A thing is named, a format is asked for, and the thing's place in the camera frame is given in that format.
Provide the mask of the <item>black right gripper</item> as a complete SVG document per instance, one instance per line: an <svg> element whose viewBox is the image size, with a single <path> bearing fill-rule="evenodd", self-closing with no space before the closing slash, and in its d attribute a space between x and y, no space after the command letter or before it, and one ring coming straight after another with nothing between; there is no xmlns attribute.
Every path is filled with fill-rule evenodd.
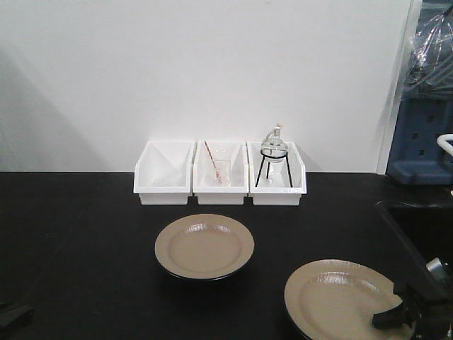
<svg viewBox="0 0 453 340"><path fill-rule="evenodd" d="M425 265L435 282L445 289L443 297L424 296L404 282L395 282L393 293L401 303L372 317L374 328L400 328L406 325L413 330L412 339L452 338L452 268L440 258Z"/></svg>

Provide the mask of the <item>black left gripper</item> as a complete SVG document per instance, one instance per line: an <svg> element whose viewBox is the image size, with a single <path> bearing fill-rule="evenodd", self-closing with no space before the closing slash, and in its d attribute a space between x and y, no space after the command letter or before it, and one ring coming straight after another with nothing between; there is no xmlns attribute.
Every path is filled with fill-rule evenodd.
<svg viewBox="0 0 453 340"><path fill-rule="evenodd" d="M34 315L34 308L12 302L1 303L1 331L7 332L28 326Z"/></svg>

